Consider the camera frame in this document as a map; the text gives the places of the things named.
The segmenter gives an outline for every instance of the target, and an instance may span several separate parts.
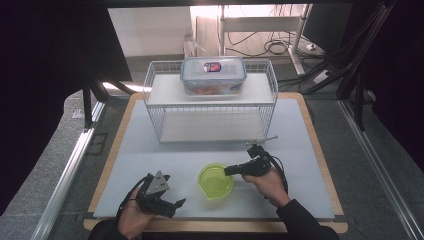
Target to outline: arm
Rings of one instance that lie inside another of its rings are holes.
[[[149,225],[155,214],[145,213],[140,210],[137,202],[134,200],[139,188],[135,189],[119,218],[118,226],[112,228],[104,239],[134,239],[139,236]]]
[[[286,225],[290,236],[304,240],[339,239],[333,229],[321,227],[299,202],[290,199],[284,190],[280,175],[274,167],[263,176],[245,175],[243,179],[248,183],[253,183],[259,193],[277,207],[277,214]]]

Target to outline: black sleeve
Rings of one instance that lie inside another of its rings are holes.
[[[318,221],[295,199],[284,207],[277,208],[277,214],[287,227],[291,238],[297,240],[338,240],[337,233]]]
[[[128,240],[124,235],[122,235],[117,228],[112,228],[104,236],[104,240]]]
[[[116,228],[114,220],[103,220],[91,230],[88,240],[127,240]]]

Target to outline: label on container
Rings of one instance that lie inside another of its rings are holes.
[[[220,72],[221,71],[221,63],[219,62],[209,62],[203,65],[203,69],[205,72]]]

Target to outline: wall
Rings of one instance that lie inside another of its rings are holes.
[[[190,7],[109,9],[125,57],[183,54]]]

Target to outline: plastic food container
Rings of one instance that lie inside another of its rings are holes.
[[[181,81],[190,96],[237,95],[246,76],[241,57],[186,58],[181,67]]]

